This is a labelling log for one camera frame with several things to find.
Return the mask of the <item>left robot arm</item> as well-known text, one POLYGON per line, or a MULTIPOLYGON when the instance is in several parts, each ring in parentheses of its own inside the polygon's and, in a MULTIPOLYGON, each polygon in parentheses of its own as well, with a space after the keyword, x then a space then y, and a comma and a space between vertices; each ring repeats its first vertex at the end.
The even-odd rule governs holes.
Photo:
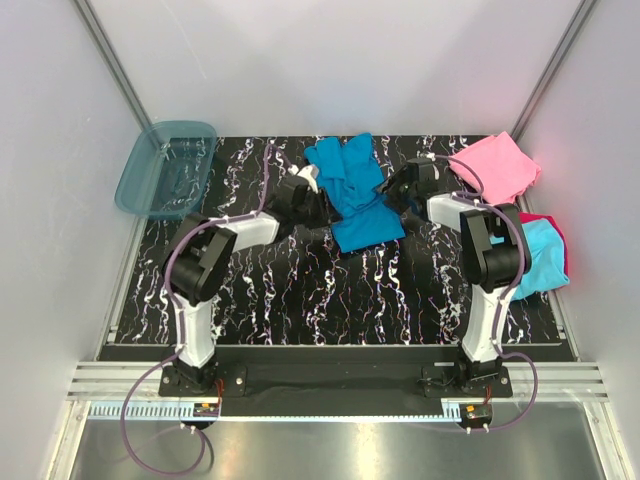
POLYGON ((176 315, 177 344, 170 357, 176 381, 196 396, 215 386, 212 303, 234 253, 278 243, 299 225, 316 229, 342 220, 325 189, 298 177, 269 194, 255 213, 229 219, 188 214, 165 250, 163 265, 165 289, 176 315))

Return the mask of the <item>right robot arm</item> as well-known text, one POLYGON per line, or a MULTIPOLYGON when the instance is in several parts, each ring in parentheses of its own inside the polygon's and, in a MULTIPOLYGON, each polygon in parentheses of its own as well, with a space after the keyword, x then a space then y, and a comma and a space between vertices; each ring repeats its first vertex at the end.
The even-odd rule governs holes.
POLYGON ((411 210, 459 233, 472 300, 451 383, 463 395, 476 396, 500 377, 508 307, 532 264, 519 210, 513 204, 487 204, 482 191, 444 192, 439 169, 426 158, 407 161, 376 191, 396 213, 411 210))

